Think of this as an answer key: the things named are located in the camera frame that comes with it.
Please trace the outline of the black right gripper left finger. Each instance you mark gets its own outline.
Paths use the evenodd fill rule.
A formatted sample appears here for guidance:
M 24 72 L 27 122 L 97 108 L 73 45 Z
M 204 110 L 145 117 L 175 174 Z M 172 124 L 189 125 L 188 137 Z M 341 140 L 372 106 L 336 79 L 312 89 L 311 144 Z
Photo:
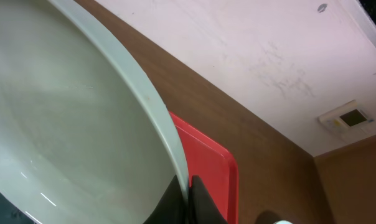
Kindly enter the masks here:
M 184 224 L 186 222 L 186 205 L 179 181 L 173 177 L 156 208 L 144 224 Z

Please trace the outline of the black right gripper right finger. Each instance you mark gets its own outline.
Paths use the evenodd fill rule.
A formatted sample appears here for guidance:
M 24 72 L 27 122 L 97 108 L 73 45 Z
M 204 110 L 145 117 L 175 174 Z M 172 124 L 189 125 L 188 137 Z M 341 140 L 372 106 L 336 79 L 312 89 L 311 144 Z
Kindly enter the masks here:
M 198 175 L 191 179 L 188 209 L 191 224 L 227 224 Z

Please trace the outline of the white plate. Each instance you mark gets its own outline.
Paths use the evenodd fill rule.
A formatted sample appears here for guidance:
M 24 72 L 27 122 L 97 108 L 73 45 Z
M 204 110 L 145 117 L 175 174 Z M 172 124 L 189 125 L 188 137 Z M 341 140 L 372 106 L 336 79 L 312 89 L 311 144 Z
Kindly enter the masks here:
M 280 221 L 275 222 L 274 224 L 292 224 L 292 223 L 286 220 L 280 220 Z

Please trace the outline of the mint green plate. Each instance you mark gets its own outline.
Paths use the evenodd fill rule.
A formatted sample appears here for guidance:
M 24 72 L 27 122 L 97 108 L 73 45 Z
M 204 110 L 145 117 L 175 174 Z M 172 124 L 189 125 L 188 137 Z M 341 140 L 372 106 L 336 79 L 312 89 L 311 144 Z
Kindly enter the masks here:
M 0 1 L 0 193 L 36 223 L 144 223 L 174 176 L 187 214 L 176 127 L 119 40 L 75 1 Z

